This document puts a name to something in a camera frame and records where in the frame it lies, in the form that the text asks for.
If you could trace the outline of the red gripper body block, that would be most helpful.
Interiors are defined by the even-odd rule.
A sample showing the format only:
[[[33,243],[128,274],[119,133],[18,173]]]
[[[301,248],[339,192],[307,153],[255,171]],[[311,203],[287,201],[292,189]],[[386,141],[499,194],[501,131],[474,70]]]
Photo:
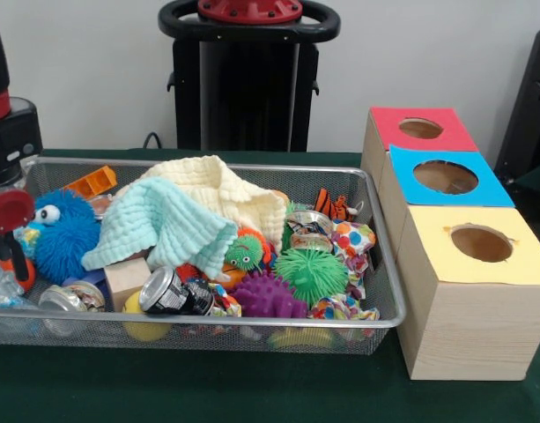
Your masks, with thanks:
[[[34,216],[34,200],[23,189],[0,189],[0,234],[27,225]]]

